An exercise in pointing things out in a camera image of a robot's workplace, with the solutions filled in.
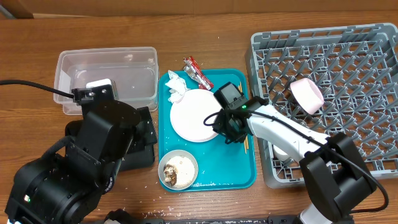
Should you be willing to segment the large pink plate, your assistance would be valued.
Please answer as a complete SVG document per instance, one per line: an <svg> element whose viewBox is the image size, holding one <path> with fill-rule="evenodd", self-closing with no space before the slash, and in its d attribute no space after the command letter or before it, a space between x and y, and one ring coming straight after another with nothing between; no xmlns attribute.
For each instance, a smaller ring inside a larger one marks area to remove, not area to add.
<svg viewBox="0 0 398 224"><path fill-rule="evenodd" d="M181 138L190 142L206 142L218 134L203 122L220 109L221 105L213 92L202 89L188 90L179 102L173 103L170 109L170 122Z"/></svg>

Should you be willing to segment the white paper cup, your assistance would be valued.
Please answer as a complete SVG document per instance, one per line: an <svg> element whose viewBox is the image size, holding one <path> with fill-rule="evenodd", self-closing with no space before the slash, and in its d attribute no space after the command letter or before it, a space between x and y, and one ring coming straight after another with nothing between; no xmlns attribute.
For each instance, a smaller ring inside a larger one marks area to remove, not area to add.
<svg viewBox="0 0 398 224"><path fill-rule="evenodd" d="M276 145L273 145L272 147L273 147L274 156L278 158L278 160L282 162L292 161L292 158L283 150L281 150L279 147L277 147Z"/></svg>

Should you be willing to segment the small pink bowl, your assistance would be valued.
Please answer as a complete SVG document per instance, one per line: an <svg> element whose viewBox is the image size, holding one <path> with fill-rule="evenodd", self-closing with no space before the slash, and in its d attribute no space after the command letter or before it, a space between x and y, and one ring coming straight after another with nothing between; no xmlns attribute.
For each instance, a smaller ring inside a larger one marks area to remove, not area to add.
<svg viewBox="0 0 398 224"><path fill-rule="evenodd" d="M297 103L308 114L314 114L324 104L324 98L317 85L309 78L299 79L290 84Z"/></svg>

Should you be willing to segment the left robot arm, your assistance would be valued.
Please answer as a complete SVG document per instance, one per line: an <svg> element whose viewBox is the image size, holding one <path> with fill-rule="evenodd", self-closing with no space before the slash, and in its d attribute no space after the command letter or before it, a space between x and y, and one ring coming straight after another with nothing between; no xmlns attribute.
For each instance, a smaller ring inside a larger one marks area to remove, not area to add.
<svg viewBox="0 0 398 224"><path fill-rule="evenodd" d="M119 172L154 163L157 136L148 107L117 100L110 85L76 88L70 97L83 117L16 172L5 209L11 223L80 223Z"/></svg>

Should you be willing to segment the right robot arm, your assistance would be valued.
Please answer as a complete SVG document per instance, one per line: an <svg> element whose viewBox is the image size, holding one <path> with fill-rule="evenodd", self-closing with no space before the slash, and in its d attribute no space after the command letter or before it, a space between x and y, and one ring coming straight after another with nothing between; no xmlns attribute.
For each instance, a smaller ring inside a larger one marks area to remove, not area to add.
<svg viewBox="0 0 398 224"><path fill-rule="evenodd" d="M248 135L266 140L299 163L310 206L294 223L336 223L377 189L354 141L345 133L318 133L279 113L258 96L247 99L231 82L214 94L221 110L211 124L227 144Z"/></svg>

